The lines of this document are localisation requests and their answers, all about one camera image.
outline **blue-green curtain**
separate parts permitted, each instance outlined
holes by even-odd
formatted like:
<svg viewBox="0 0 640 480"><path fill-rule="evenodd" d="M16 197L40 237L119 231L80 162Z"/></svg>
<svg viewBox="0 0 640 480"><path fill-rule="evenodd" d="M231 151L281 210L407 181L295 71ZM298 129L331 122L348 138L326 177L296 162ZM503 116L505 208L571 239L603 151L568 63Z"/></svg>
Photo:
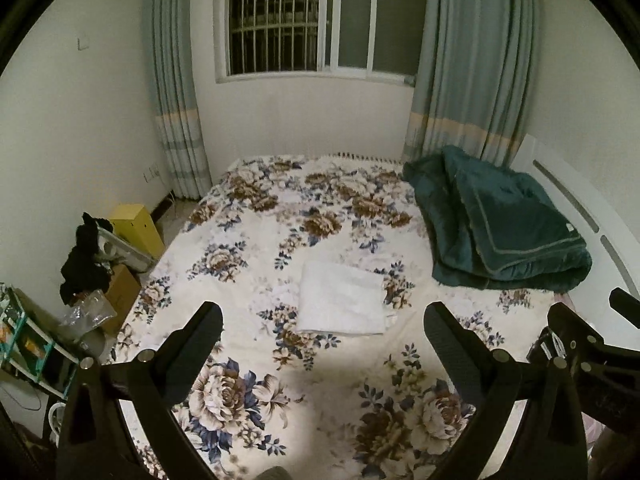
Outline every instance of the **blue-green curtain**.
<svg viewBox="0 0 640 480"><path fill-rule="evenodd" d="M538 0L427 0L403 160L446 144L507 165L520 146Z"/></svg>
<svg viewBox="0 0 640 480"><path fill-rule="evenodd" d="M197 200L211 188L191 68L190 0L145 0L151 99L174 193Z"/></svg>

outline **silver screw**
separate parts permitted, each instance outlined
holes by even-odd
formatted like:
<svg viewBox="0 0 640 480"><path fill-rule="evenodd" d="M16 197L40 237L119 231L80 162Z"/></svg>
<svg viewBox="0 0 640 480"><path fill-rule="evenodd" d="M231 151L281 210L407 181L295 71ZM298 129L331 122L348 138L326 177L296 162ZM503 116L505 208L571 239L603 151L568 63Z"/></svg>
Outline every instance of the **silver screw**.
<svg viewBox="0 0 640 480"><path fill-rule="evenodd" d="M82 361L80 361L80 367L82 368L82 370L88 370L93 365L94 365L93 357L85 357L84 359L82 359Z"/></svg>
<svg viewBox="0 0 640 480"><path fill-rule="evenodd" d="M497 350L494 350L493 352L491 352L491 354L494 356L494 359L499 363L506 363L509 361L509 354L502 348L498 348Z"/></svg>
<svg viewBox="0 0 640 480"><path fill-rule="evenodd" d="M554 357L554 366L564 370L566 368L566 361L561 357Z"/></svg>
<svg viewBox="0 0 640 480"><path fill-rule="evenodd" d="M151 361L151 359L154 358L154 355L156 355L156 351L152 350L151 348L147 348L146 350L143 350L138 354L138 361L142 363L148 363L149 361Z"/></svg>

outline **white folded towel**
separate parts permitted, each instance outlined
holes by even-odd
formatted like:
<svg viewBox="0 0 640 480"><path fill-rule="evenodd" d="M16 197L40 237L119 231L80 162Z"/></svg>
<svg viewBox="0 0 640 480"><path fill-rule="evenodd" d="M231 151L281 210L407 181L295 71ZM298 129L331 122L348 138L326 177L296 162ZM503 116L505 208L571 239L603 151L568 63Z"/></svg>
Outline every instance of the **white folded towel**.
<svg viewBox="0 0 640 480"><path fill-rule="evenodd" d="M385 331L384 278L328 262L306 262L300 283L296 330L341 334Z"/></svg>

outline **white headboard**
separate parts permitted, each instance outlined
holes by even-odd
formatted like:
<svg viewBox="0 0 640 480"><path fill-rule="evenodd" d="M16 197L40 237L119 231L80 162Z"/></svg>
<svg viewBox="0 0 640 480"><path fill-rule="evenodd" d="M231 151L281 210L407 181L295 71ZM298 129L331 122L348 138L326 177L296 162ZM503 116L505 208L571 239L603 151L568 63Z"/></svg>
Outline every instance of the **white headboard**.
<svg viewBox="0 0 640 480"><path fill-rule="evenodd" d="M605 343L640 350L640 330L609 307L617 286L640 299L640 243L580 173L535 137L526 136L511 164L533 176L587 241L591 272L569 292L576 312Z"/></svg>

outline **white wall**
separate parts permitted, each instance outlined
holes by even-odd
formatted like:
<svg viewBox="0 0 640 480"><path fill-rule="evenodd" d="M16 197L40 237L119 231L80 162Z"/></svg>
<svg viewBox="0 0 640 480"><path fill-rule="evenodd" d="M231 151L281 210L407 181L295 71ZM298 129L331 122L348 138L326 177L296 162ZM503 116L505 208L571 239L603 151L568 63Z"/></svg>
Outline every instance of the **white wall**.
<svg viewBox="0 0 640 480"><path fill-rule="evenodd" d="M352 152L399 158L413 89L322 76L217 84L213 0L191 0L193 75L214 179L240 156Z"/></svg>
<svg viewBox="0 0 640 480"><path fill-rule="evenodd" d="M640 240L640 71L589 0L542 0L525 131L583 174Z"/></svg>
<svg viewBox="0 0 640 480"><path fill-rule="evenodd" d="M0 281L53 316L83 211L154 208L166 163L148 98L142 0L55 0L0 77ZM89 49L77 49L84 32Z"/></svg>

